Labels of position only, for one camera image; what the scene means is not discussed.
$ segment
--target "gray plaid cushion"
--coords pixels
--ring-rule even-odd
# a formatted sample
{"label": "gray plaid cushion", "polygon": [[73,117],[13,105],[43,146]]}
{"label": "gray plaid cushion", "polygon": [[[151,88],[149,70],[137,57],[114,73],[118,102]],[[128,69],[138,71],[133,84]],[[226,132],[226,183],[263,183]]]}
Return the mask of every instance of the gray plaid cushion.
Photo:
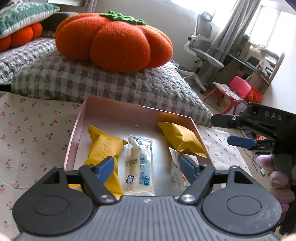
{"label": "gray plaid cushion", "polygon": [[54,32],[44,32],[38,39],[0,53],[0,85],[10,85],[11,78],[21,68],[56,49],[54,37]]}
{"label": "gray plaid cushion", "polygon": [[14,75],[11,90],[23,96],[83,102],[86,95],[125,101],[189,116],[210,126],[212,113],[171,63],[136,72],[109,72],[91,62],[71,61],[57,50]]}

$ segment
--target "gray curtain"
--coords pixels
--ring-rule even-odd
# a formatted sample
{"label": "gray curtain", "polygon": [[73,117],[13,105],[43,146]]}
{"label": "gray curtain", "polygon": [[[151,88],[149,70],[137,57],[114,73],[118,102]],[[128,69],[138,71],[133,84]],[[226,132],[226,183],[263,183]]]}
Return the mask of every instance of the gray curtain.
{"label": "gray curtain", "polygon": [[84,12],[95,12],[96,3],[98,0],[86,0],[84,3]]}
{"label": "gray curtain", "polygon": [[[237,0],[226,26],[214,40],[212,46],[215,48],[209,49],[208,54],[223,62],[229,51],[238,47],[259,4],[260,0]],[[204,62],[198,77],[202,83],[210,85],[218,71],[209,62]]]}

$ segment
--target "cardboard box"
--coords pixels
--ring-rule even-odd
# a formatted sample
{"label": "cardboard box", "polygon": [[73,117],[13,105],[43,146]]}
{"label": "cardboard box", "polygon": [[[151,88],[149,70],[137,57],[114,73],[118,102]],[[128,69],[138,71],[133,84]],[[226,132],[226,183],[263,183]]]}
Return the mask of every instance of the cardboard box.
{"label": "cardboard box", "polygon": [[[153,141],[153,167],[156,195],[178,196],[182,190],[173,181],[171,171],[170,143],[158,127],[158,121],[172,122],[193,131],[204,144],[193,120],[189,117],[99,97],[87,97],[77,116],[65,157],[65,170],[78,169],[87,159],[92,146],[87,128],[89,124],[101,129],[108,135],[127,140],[129,135],[140,136]],[[128,145],[125,145],[118,159],[118,176],[121,185],[126,185],[125,165]],[[199,159],[199,163],[211,164],[208,158]]]}

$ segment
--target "office chair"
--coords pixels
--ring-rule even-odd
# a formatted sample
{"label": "office chair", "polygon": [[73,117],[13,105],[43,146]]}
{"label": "office chair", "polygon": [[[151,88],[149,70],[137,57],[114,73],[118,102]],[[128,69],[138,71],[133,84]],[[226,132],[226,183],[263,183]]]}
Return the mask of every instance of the office chair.
{"label": "office chair", "polygon": [[189,41],[184,45],[184,50],[186,52],[200,58],[199,60],[195,61],[195,63],[198,63],[201,60],[201,63],[198,65],[197,69],[194,72],[177,69],[179,73],[187,75],[183,78],[184,80],[195,79],[197,84],[202,88],[200,91],[201,93],[205,92],[205,86],[201,83],[197,74],[200,71],[200,66],[202,63],[207,61],[219,69],[224,68],[224,65],[221,62],[206,53],[206,51],[211,48],[212,43],[219,32],[219,28],[211,23],[212,19],[213,17],[206,11],[201,15],[198,14],[194,35],[188,37]]}

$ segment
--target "green knitted leaf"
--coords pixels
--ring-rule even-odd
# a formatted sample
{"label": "green knitted leaf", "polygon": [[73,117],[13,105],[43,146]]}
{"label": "green knitted leaf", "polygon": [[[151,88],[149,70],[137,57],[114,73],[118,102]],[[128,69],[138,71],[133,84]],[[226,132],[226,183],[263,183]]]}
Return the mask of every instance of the green knitted leaf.
{"label": "green knitted leaf", "polygon": [[121,21],[130,24],[147,25],[143,19],[134,19],[132,16],[124,16],[121,13],[115,13],[114,11],[108,11],[108,13],[100,13],[100,16],[112,19],[113,21]]}

